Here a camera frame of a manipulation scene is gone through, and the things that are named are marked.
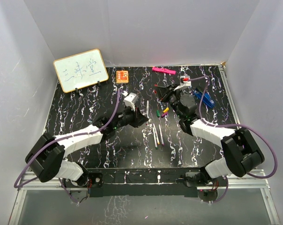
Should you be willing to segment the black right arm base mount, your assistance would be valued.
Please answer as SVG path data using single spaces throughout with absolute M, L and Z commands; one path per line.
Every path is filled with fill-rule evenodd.
M 224 176 L 211 178 L 204 172 L 186 172 L 176 179 L 177 183 L 182 183 L 189 188 L 197 188 L 201 194 L 207 196 L 208 193 L 216 193 L 221 188 L 226 188 L 229 183 Z

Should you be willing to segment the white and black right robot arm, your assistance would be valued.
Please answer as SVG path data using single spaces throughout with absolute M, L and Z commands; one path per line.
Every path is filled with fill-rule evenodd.
M 218 177 L 234 174 L 243 177 L 265 161 L 264 155 L 247 128 L 230 129 L 208 126 L 196 114 L 194 97 L 181 94 L 175 85 L 156 86 L 159 100 L 168 103 L 179 117 L 183 132 L 205 139 L 223 150 L 223 158 L 201 168 L 201 182 L 213 185 Z

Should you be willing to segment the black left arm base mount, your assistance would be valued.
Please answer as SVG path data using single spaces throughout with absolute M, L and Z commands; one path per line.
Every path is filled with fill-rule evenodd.
M 101 191 L 103 186 L 103 174 L 99 172 L 90 172 L 88 175 L 84 175 L 79 181 L 72 181 L 70 179 L 62 179 L 62 183 L 66 188 L 83 188 L 87 191 L 87 194 L 92 197 L 94 194 L 91 191 Z

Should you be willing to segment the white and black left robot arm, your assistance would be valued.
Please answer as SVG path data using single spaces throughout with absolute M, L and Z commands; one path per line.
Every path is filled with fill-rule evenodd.
M 84 187 L 88 183 L 89 172 L 80 163 L 66 161 L 65 158 L 77 150 L 108 140 L 118 128 L 127 125 L 138 128 L 148 120 L 138 107 L 133 110 L 127 106 L 111 118 L 99 117 L 94 124 L 66 135 L 44 133 L 26 156 L 25 162 L 29 164 L 34 159 L 29 168 L 42 183 L 63 178 Z

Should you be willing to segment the white pen with red end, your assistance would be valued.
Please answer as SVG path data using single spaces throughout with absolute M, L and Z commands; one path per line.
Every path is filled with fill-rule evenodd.
M 149 100 L 147 100 L 147 104 L 146 104 L 146 116 L 147 118 L 149 118 Z

